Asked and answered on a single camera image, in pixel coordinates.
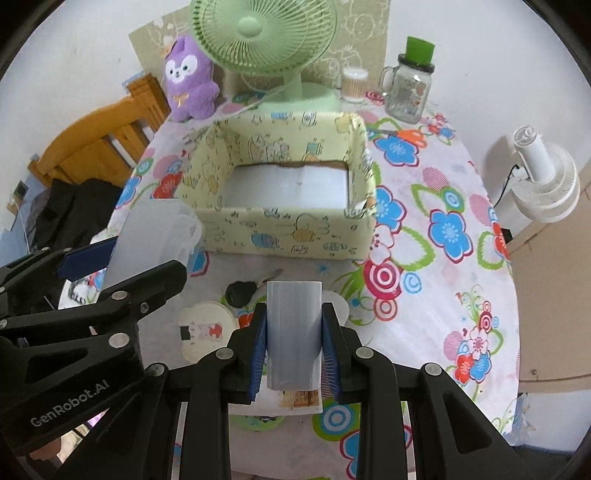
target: fan base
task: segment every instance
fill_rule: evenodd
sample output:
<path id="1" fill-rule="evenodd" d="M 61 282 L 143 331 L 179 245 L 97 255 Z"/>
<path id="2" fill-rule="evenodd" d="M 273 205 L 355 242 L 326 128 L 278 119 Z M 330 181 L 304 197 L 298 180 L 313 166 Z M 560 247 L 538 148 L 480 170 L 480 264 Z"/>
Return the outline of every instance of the fan base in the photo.
<path id="1" fill-rule="evenodd" d="M 340 112 L 340 98 L 337 92 L 318 83 L 302 83 L 302 97 L 286 98 L 283 92 L 269 95 L 259 105 L 262 113 L 276 112 Z"/>

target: white fan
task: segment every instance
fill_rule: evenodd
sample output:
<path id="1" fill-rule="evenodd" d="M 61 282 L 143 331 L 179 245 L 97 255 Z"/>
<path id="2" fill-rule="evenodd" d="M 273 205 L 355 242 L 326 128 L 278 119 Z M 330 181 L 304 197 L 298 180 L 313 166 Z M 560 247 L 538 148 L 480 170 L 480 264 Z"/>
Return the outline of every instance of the white fan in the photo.
<path id="1" fill-rule="evenodd" d="M 544 223 L 568 216 L 577 206 L 580 194 L 573 157 L 559 145 L 544 145 L 541 135 L 529 125 L 515 132 L 513 142 L 527 172 L 524 177 L 516 174 L 519 180 L 511 188 L 521 213 Z"/>

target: green desk fan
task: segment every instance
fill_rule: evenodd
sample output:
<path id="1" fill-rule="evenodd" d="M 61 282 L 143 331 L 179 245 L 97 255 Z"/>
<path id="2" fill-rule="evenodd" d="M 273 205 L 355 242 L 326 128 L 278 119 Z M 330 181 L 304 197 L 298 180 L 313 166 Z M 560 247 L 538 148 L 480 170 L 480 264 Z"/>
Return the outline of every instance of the green desk fan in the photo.
<path id="1" fill-rule="evenodd" d="M 336 33 L 334 0 L 193 0 L 193 33 L 217 64 L 244 75 L 283 76 L 260 111 L 339 112 L 334 90 L 302 83 L 300 72 Z"/>

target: blue gripper pad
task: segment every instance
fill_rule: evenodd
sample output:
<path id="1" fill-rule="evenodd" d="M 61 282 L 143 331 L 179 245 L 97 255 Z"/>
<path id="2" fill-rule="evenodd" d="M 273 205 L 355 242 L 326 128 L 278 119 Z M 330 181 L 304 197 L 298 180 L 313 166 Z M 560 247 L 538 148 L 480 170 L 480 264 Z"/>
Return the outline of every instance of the blue gripper pad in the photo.
<path id="1" fill-rule="evenodd" d="M 69 252 L 57 269 L 57 275 L 70 281 L 79 280 L 109 265 L 118 237 Z"/>
<path id="2" fill-rule="evenodd" d="M 261 389 L 262 370 L 265 364 L 265 355 L 267 354 L 267 311 L 263 314 L 259 322 L 258 331 L 255 338 L 255 349 L 251 361 L 251 382 L 248 385 L 248 398 L 255 401 L 256 394 Z"/>
<path id="3" fill-rule="evenodd" d="M 324 367 L 329 380 L 330 390 L 336 401 L 340 400 L 342 389 L 340 386 L 340 368 L 336 357 L 336 350 L 333 344 L 332 335 L 328 321 L 322 315 L 322 353 L 324 355 Z"/>

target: black key fob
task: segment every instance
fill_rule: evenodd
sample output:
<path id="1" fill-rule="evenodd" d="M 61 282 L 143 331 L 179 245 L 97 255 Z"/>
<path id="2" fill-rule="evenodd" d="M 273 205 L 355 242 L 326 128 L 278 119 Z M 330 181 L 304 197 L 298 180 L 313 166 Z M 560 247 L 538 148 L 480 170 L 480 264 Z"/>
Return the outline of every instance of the black key fob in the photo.
<path id="1" fill-rule="evenodd" d="M 228 305 L 241 309 L 252 300 L 257 289 L 253 281 L 237 281 L 228 285 L 224 295 Z"/>

